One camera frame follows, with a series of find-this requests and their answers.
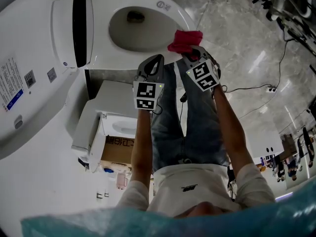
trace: marble floor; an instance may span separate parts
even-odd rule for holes
[[[285,42],[277,23],[265,18],[266,11],[260,3],[252,4],[252,0],[174,1],[187,11],[197,29],[203,32],[201,45],[220,64],[221,84],[226,85],[228,90],[266,83],[278,84],[279,62]],[[276,128],[280,134],[295,135],[300,133],[303,125],[307,128],[315,125],[312,115],[304,111],[316,96],[316,76],[309,68],[315,61],[315,57],[300,44],[291,41],[281,64],[280,84],[276,93],[269,93],[264,87],[227,93],[243,127],[259,130]],[[134,71],[90,72],[96,88],[104,79],[132,83],[134,74]],[[178,99],[183,93],[179,79]],[[186,112],[185,104],[181,119],[184,130]]]

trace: toilet drain hole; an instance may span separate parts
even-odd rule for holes
[[[131,10],[127,14],[127,21],[129,23],[143,23],[145,20],[145,16],[143,13],[140,13],[136,10]]]

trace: shirt logo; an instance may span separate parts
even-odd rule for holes
[[[195,189],[197,184],[194,184],[194,185],[190,185],[190,186],[187,186],[187,187],[181,187],[183,190],[183,192],[187,192],[187,191],[193,191]]]

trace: teal plastic sheet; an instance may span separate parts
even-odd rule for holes
[[[24,219],[24,237],[316,236],[316,181],[278,203],[220,216],[185,219],[133,209]]]

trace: pink rag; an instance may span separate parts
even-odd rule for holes
[[[174,41],[168,46],[170,52],[192,54],[191,45],[199,45],[202,41],[203,33],[200,31],[180,31],[174,35]]]

